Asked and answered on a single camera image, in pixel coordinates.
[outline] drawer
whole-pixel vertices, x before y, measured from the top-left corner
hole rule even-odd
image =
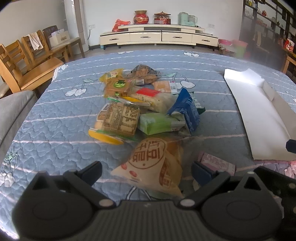
[[[192,42],[192,34],[163,32],[162,40],[163,41],[168,41],[168,42],[191,43]]]
[[[142,32],[142,33],[130,33],[131,42],[160,42],[161,32]]]
[[[130,42],[129,33],[100,36],[100,45]]]
[[[192,43],[218,46],[218,39],[209,36],[193,34]]]

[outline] red jar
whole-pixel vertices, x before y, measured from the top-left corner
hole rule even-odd
[[[149,22],[149,17],[146,14],[147,10],[135,11],[136,15],[133,18],[135,24],[147,24]]]

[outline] chair backrest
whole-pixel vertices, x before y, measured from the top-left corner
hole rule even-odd
[[[16,75],[21,72],[19,68],[15,65],[14,61],[10,58],[9,54],[0,45],[0,75],[3,77],[7,85],[9,86],[12,93],[20,92],[21,89],[18,85],[18,81],[15,78]]]
[[[41,49],[41,50],[34,50],[33,49],[29,36],[22,37],[22,43],[25,47],[26,52],[29,55],[30,60],[33,63],[37,57],[41,56],[42,54],[44,54],[46,52],[49,52],[48,45],[46,43],[45,37],[44,37],[43,33],[41,32],[41,30],[38,30],[37,34],[38,34],[40,42],[43,46],[43,49]]]
[[[51,49],[51,45],[50,45],[50,41],[49,41],[49,37],[51,36],[51,34],[55,31],[58,31],[59,29],[57,28],[56,25],[53,25],[53,26],[50,26],[50,27],[47,27],[45,29],[43,29],[43,34],[44,34],[44,37],[45,37],[45,40],[47,42],[47,45],[48,47]]]
[[[17,65],[17,67],[19,67],[22,74],[25,74],[32,69],[27,54],[19,40],[4,47],[4,50],[8,52],[10,58],[13,59],[14,63]]]

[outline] blue snack bag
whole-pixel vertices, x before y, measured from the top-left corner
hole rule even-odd
[[[176,102],[169,109],[167,114],[171,115],[174,111],[184,115],[190,134],[192,134],[200,123],[200,115],[198,114],[192,97],[185,88],[181,89]]]

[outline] blue quilted bedspread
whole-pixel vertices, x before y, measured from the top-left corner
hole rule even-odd
[[[124,68],[127,73],[138,64],[160,71],[164,80],[172,80],[175,76],[177,82],[186,78],[195,85],[188,90],[194,91],[195,98],[206,108],[195,133],[201,140],[199,150],[235,164],[237,175],[243,175],[259,164],[253,161],[239,109],[223,78],[224,70],[254,70],[296,111],[293,100],[296,86],[286,75],[227,56],[147,50],[106,54],[68,63],[58,71],[57,78],[32,108],[2,164],[2,230],[17,237],[11,221],[12,209],[28,183],[41,170],[61,175],[69,169],[82,169],[94,161],[101,161],[103,174],[95,183],[95,189],[116,202],[127,196],[130,199],[149,198],[142,190],[131,191],[129,184],[110,175],[110,171],[127,160],[135,143],[112,146],[88,135],[98,112],[107,102],[102,96],[104,84],[99,77],[116,68]],[[282,164],[278,171],[283,172],[287,166]],[[190,172],[184,171],[183,176],[181,186],[191,190]]]

